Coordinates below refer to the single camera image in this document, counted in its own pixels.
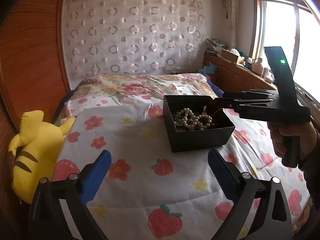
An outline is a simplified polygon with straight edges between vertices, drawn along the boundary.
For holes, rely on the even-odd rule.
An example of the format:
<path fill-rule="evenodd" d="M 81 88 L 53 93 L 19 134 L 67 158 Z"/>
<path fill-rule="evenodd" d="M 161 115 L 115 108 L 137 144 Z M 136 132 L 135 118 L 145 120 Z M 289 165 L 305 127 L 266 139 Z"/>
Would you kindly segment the person's right hand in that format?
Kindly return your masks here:
<path fill-rule="evenodd" d="M 276 124 L 267 123 L 270 130 L 270 136 L 273 143 L 275 154 L 284 158 L 286 147 L 284 144 L 285 137 L 298 136 L 300 142 L 300 159 L 305 160 L 313 153 L 319 153 L 318 132 L 312 122 L 298 124 Z"/>

